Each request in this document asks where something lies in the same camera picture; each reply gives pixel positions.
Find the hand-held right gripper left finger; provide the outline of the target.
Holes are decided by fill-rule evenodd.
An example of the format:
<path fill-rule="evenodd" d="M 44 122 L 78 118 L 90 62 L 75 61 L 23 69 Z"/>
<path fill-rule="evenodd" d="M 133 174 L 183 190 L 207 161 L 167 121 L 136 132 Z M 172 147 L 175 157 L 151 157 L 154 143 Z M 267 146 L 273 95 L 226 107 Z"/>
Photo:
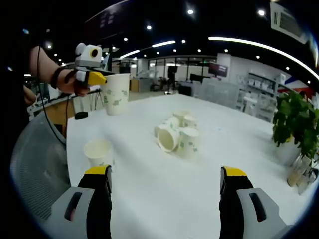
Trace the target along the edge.
<path fill-rule="evenodd" d="M 111 165 L 87 170 L 51 206 L 44 229 L 51 239 L 110 239 Z"/>

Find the person's left hand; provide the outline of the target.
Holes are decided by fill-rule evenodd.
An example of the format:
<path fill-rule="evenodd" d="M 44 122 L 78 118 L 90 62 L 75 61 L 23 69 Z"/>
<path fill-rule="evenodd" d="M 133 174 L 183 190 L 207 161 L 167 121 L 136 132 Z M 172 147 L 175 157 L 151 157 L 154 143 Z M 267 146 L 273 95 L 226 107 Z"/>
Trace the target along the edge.
<path fill-rule="evenodd" d="M 60 91 L 68 94 L 75 93 L 78 96 L 85 96 L 90 92 L 90 89 L 81 85 L 75 75 L 69 78 L 68 82 L 65 82 L 65 77 L 71 72 L 70 69 L 64 69 L 60 72 L 57 78 L 57 87 Z"/>

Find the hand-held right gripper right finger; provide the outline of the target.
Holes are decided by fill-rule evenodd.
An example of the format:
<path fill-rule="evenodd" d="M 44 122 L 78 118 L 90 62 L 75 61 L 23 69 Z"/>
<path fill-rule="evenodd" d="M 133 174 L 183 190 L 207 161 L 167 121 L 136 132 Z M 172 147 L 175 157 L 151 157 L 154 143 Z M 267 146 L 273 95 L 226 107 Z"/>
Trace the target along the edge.
<path fill-rule="evenodd" d="M 279 206 L 244 171 L 223 166 L 220 175 L 221 239 L 281 239 L 289 231 Z"/>

